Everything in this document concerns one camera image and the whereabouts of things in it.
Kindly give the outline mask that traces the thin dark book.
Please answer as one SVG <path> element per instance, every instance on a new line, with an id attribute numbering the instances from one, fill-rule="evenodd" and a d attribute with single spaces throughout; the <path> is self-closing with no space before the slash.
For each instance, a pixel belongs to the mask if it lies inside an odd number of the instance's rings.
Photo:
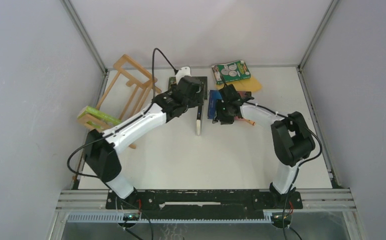
<path id="1" fill-rule="evenodd" d="M 197 136 L 200 136 L 202 133 L 203 105 L 204 105 L 204 101 L 202 101 L 197 106 L 197 113 L 196 113 L 196 135 Z"/>

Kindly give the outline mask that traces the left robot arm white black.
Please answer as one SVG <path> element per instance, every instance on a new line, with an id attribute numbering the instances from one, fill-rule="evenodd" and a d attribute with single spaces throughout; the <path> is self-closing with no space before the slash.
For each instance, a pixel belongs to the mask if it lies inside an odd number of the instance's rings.
<path id="1" fill-rule="evenodd" d="M 103 132 L 91 130 L 85 141 L 84 161 L 118 196 L 119 204 L 126 209 L 134 207 L 138 200 L 136 188 L 124 176 L 119 154 L 149 131 L 180 117 L 188 109 L 201 106 L 203 101 L 202 82 L 192 76 L 182 77 L 121 124 Z"/>

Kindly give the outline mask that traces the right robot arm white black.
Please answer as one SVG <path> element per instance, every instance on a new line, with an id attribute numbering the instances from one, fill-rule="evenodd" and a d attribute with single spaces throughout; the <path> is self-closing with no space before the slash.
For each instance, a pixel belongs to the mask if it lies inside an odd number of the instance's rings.
<path id="1" fill-rule="evenodd" d="M 316 148 L 317 136 L 298 111 L 284 115 L 254 103 L 251 95 L 241 95 L 232 84 L 218 92 L 220 98 L 216 100 L 214 121 L 232 124 L 235 119 L 246 119 L 270 127 L 274 152 L 279 160 L 270 184 L 270 203 L 283 208 L 290 201 L 289 192 L 294 188 L 300 166 L 310 160 L 310 154 Z"/>

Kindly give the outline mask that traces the blue Jane Eyre book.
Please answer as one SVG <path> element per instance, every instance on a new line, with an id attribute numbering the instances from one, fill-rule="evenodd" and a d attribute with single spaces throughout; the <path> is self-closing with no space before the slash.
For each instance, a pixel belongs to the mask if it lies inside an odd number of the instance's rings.
<path id="1" fill-rule="evenodd" d="M 238 91 L 238 93 L 241 97 L 252 96 L 251 91 Z M 221 99 L 222 97 L 218 90 L 210 90 L 209 97 L 208 97 L 208 111 L 207 111 L 208 119 L 211 119 L 212 121 L 214 121 L 216 116 L 217 100 L 221 100 Z"/>

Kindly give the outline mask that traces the wooden book rack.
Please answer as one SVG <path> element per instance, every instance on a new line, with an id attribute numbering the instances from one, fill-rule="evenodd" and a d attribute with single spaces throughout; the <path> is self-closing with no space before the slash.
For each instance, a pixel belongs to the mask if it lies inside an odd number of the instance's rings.
<path id="1" fill-rule="evenodd" d="M 93 108 L 121 120 L 126 120 L 138 113 L 153 93 L 152 73 L 132 57 L 124 54 L 117 60 L 110 73 L 113 79 L 106 84 L 106 89 Z"/>

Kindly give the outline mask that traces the Alice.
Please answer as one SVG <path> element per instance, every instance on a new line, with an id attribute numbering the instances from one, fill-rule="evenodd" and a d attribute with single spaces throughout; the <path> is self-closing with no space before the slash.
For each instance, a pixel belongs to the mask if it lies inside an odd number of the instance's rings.
<path id="1" fill-rule="evenodd" d="M 208 99 L 208 77 L 207 76 L 193 76 L 193 78 L 199 80 L 201 82 L 201 93 L 203 95 L 203 99 L 207 100 Z M 170 90 L 172 85 L 176 84 L 176 77 L 172 76 L 169 77 L 168 79 L 168 85 L 167 85 L 167 90 Z"/>

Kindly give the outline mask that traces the light green paperback book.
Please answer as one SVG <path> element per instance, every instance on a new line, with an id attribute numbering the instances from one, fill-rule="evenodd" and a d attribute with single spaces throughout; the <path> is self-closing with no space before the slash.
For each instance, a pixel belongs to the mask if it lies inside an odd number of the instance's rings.
<path id="1" fill-rule="evenodd" d="M 78 114 L 77 122 L 89 130 L 97 130 L 101 133 L 119 125 L 121 120 L 96 108 L 86 106 Z"/>

